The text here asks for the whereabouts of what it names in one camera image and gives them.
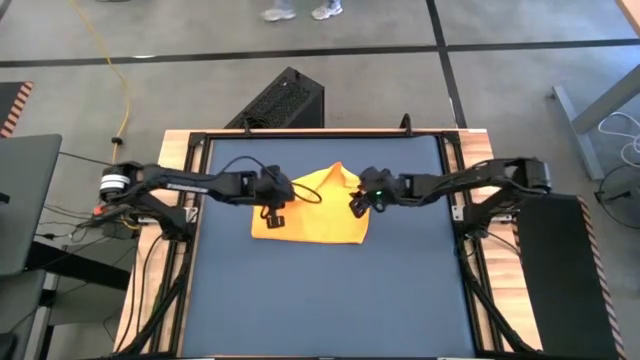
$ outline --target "orange towel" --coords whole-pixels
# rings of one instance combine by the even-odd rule
[[[322,196],[320,204],[312,204],[296,197],[287,203],[278,215],[284,216],[285,225],[269,229],[260,218],[261,206],[253,208],[251,236],[257,239],[315,242],[324,244],[362,244],[369,226],[369,211],[356,219],[349,208],[352,192],[358,190],[358,177],[335,163],[331,167],[305,175],[293,181],[315,190]],[[296,194],[309,201],[317,197],[299,186]]]

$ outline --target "white sneaker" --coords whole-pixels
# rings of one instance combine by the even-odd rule
[[[331,8],[329,4],[324,4],[319,8],[313,10],[311,12],[311,16],[313,16],[316,20],[326,20],[332,16],[340,15],[342,13],[342,6],[336,6],[335,8]]]
[[[262,13],[262,18],[266,21],[278,21],[278,20],[291,20],[296,17],[296,12],[293,10],[284,10],[273,8]]]

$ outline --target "desk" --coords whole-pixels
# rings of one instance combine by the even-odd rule
[[[208,133],[221,133],[221,134],[241,134],[242,130],[197,130],[196,132],[208,132]],[[305,132],[307,130],[289,130],[289,129],[272,129],[272,130],[255,130],[256,132],[266,133],[284,133],[291,134],[296,132]],[[351,132],[351,133],[382,133],[382,132],[397,132],[402,133],[403,129],[326,129],[324,132]],[[436,129],[429,131],[450,131],[448,129]],[[187,155],[187,148],[189,142],[189,136],[192,130],[169,130],[165,133],[162,149],[158,163],[161,166],[183,169],[185,164],[185,157]],[[485,130],[459,130],[457,131],[461,142],[462,156],[466,165],[472,165],[482,160],[490,159],[493,157],[491,146],[489,143],[489,136]],[[201,153],[201,148],[196,148],[195,161],[193,162],[193,171],[197,171],[200,166],[197,159]],[[447,145],[447,151],[451,153],[450,159],[454,158],[453,146]],[[455,162],[451,162],[452,170],[455,170]],[[471,195],[474,201],[482,201],[489,196],[494,189],[483,188],[472,191]],[[158,190],[154,192],[154,195],[167,204],[175,204],[178,198],[178,194],[172,191]],[[505,238],[506,240],[515,243],[513,232],[510,225],[492,225],[490,230]],[[144,324],[149,317],[154,299],[159,291],[159,286],[162,282],[162,275],[167,260],[167,253],[169,249],[168,242],[160,242],[154,248],[152,254],[149,254],[149,249],[155,238],[160,234],[158,226],[148,226],[142,230],[142,234],[139,240],[139,251],[136,258],[137,268],[141,269],[145,258],[150,255],[148,262],[148,269],[146,272],[146,284],[144,289],[144,301],[140,304],[140,290],[142,282],[142,271],[136,271],[135,273],[135,285],[136,285],[136,297],[132,299],[131,290],[133,281],[129,283],[129,289],[125,299],[125,304],[121,316],[120,326],[116,338],[116,346],[120,342],[120,339],[125,334],[125,329],[130,316],[131,303],[133,301],[133,314],[132,314],[132,326],[135,328],[137,321],[137,314],[140,306],[141,309],[141,323]],[[494,300],[498,308],[502,311],[504,316],[513,326],[513,328],[521,335],[521,337],[535,348],[540,348],[540,340],[529,302],[528,292],[526,289],[522,269],[516,255],[511,253],[504,246],[498,242],[486,239],[482,243],[482,249],[484,251],[484,258],[486,260],[489,280],[491,283],[491,289],[493,292]],[[184,246],[180,245],[178,254],[184,250]],[[178,256],[176,263],[174,264],[174,276],[177,268],[179,267],[180,258]],[[188,297],[189,291],[187,291],[186,307],[188,309]],[[169,343],[171,338],[171,327],[173,325],[174,305],[169,309],[163,323],[162,332],[160,336],[159,350],[166,351],[169,349]],[[477,303],[478,313],[480,317],[481,334],[483,338],[484,348],[492,349],[491,335],[487,322],[487,317],[482,307]],[[126,335],[124,344],[128,344],[134,337],[135,331],[129,331]]]
[[[640,35],[640,2],[637,0],[616,1],[627,20]],[[637,65],[580,113],[573,108],[573,104],[562,86],[554,86],[552,88],[551,96],[558,102],[562,121],[568,123],[571,131],[570,137],[577,147],[592,180],[602,179],[604,173],[589,139],[589,131],[597,127],[602,120],[620,109],[622,105],[629,102],[639,93],[640,65]]]

